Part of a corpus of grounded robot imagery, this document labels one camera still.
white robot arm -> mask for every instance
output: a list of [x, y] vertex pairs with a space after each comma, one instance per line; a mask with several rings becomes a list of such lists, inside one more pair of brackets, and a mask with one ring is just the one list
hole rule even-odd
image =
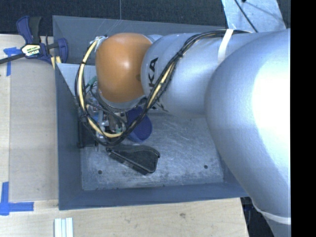
[[[116, 116], [115, 129], [107, 131], [89, 118], [82, 83], [96, 45], [95, 94], [105, 116]], [[97, 39], [78, 72], [79, 105], [109, 147], [124, 140], [151, 108], [205, 117], [219, 154], [275, 236], [291, 236], [289, 47], [289, 29]], [[127, 126], [122, 113], [136, 106], [143, 112]]]

gray box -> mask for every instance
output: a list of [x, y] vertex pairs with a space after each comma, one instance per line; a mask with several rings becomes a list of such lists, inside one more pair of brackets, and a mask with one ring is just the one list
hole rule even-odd
[[[68, 62], [74, 64], [81, 62], [89, 42], [99, 35], [167, 35], [218, 29], [61, 16], [54, 16], [53, 27], [55, 40], [67, 39]], [[89, 63], [94, 64], [94, 57]], [[149, 113], [154, 130], [145, 145], [156, 148], [160, 159], [156, 172], [146, 176], [109, 158], [102, 147], [78, 148], [78, 108], [63, 77], [64, 69], [55, 70], [60, 210], [248, 196], [218, 155], [203, 118]]]

wooden table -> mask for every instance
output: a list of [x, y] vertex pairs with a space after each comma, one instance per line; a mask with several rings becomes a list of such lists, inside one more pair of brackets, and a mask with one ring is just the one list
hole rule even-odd
[[[0, 35], [0, 58], [6, 57], [4, 48], [21, 47], [23, 43], [21, 36]], [[32, 63], [40, 64], [25, 58], [18, 62], [19, 66]], [[0, 65], [0, 184], [9, 180], [10, 82], [6, 64]], [[59, 211], [57, 199], [39, 200], [35, 201], [32, 212], [0, 216], [0, 237], [51, 237], [54, 219], [68, 217], [73, 218], [75, 237], [249, 236], [240, 199], [233, 198], [69, 211]]]

yellow cable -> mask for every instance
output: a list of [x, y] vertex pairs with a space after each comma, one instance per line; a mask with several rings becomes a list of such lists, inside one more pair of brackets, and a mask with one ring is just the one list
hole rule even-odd
[[[78, 87], [78, 97], [79, 97], [79, 103], [82, 107], [83, 110], [85, 110], [85, 106], [84, 106], [84, 97], [83, 97], [83, 90], [82, 90], [82, 76], [83, 76], [83, 70], [84, 70], [84, 67], [85, 67], [85, 63], [87, 62], [89, 56], [90, 56], [90, 53], [92, 52], [92, 50], [94, 49], [94, 47], [96, 46], [97, 44], [97, 40], [95, 40], [91, 46], [89, 47], [89, 49], [87, 50], [83, 60], [82, 60], [82, 63], [80, 64], [79, 66], [79, 74], [78, 74], [78, 82], [77, 82], [77, 85], [76, 87]], [[98, 126], [95, 125], [95, 123], [92, 121], [92, 119], [90, 117], [87, 117], [88, 118], [88, 122], [90, 124], [90, 126], [95, 130], [97, 131], [98, 133], [100, 133], [101, 135], [105, 136], [105, 137], [109, 137], [109, 138], [116, 138], [116, 137], [119, 137], [123, 134], [123, 132], [120, 132], [120, 133], [116, 133], [116, 134], [111, 134], [111, 133], [107, 133], [107, 132], [104, 132], [102, 131], [100, 128], [98, 128]]]

